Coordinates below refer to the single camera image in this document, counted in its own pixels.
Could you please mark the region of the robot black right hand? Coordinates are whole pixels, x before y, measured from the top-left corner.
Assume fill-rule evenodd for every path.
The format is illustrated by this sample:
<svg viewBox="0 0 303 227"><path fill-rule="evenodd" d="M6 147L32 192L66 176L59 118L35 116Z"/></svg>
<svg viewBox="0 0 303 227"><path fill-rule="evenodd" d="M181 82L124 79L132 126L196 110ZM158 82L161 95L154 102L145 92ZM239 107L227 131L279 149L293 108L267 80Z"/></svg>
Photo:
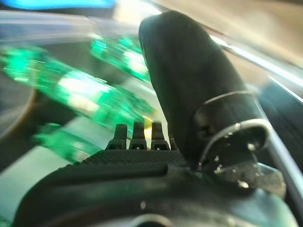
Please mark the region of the robot black right hand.
<svg viewBox="0 0 303 227"><path fill-rule="evenodd" d="M296 227L301 206L287 153L258 101L193 19L144 19L139 40L172 133L152 124L150 150L136 123L105 150L50 173L24 196L15 227Z"/></svg>

